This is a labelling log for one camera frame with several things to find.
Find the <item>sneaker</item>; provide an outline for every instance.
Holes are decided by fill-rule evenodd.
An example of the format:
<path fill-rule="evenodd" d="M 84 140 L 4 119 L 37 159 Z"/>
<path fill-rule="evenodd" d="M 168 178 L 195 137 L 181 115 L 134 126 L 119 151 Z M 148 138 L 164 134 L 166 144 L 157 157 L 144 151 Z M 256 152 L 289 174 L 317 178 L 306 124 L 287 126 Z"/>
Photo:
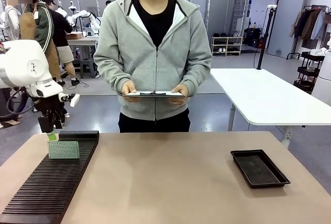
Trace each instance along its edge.
<path fill-rule="evenodd" d="M 76 79 L 76 80 L 71 80 L 71 85 L 72 86 L 76 86 L 76 85 L 78 85 L 80 83 L 80 81 L 78 80 L 78 79 Z"/>
<path fill-rule="evenodd" d="M 57 83 L 58 83 L 59 85 L 61 85 L 62 87 L 66 84 L 65 81 L 58 81 Z"/>
<path fill-rule="evenodd" d="M 64 78 L 66 78 L 67 76 L 69 76 L 69 74 L 65 72 L 65 73 L 63 73 L 63 74 L 61 75 L 61 78 L 64 79 Z"/>

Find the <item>person's right hand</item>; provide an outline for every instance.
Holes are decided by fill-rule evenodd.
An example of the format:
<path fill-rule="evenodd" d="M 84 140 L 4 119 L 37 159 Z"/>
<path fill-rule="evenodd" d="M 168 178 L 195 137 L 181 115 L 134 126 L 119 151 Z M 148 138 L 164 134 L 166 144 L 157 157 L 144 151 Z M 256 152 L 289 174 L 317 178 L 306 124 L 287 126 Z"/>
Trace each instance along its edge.
<path fill-rule="evenodd" d="M 139 102 L 140 97 L 125 97 L 125 95 L 129 93 L 135 93 L 136 86 L 134 85 L 134 82 L 132 80 L 126 81 L 122 86 L 122 95 L 124 96 L 124 99 L 128 102 Z"/>

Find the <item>gray zip-up jacket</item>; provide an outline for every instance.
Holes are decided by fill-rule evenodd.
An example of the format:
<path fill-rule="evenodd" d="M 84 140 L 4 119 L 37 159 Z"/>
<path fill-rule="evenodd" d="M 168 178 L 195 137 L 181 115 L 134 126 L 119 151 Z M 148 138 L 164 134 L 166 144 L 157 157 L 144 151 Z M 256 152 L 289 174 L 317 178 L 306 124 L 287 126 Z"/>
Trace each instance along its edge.
<path fill-rule="evenodd" d="M 131 103 L 122 86 L 132 80 L 137 91 L 170 91 L 187 86 L 192 97 L 210 72 L 212 53 L 199 7 L 177 0 L 173 24 L 157 48 L 135 10 L 132 0 L 108 4 L 102 16 L 94 60 L 100 75 L 117 91 L 121 112 L 140 120 L 159 120 L 187 109 L 164 98 L 141 98 Z"/>

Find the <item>gray door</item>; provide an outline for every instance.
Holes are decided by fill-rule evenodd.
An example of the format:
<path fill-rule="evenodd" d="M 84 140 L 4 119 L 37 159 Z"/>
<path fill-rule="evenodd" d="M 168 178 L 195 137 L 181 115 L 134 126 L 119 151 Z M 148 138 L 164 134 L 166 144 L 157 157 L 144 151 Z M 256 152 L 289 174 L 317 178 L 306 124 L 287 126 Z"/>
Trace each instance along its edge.
<path fill-rule="evenodd" d="M 294 36 L 290 37 L 290 33 L 297 15 L 304 7 L 304 1 L 279 0 L 268 54 L 286 58 L 292 52 Z"/>

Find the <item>white cylinder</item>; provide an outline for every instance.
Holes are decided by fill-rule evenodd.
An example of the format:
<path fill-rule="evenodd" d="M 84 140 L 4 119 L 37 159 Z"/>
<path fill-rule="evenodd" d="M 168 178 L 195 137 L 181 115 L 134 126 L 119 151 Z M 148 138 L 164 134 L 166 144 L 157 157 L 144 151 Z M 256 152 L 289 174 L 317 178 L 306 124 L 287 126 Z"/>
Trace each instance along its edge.
<path fill-rule="evenodd" d="M 331 106 L 331 50 L 325 53 L 325 59 L 311 95 Z"/>

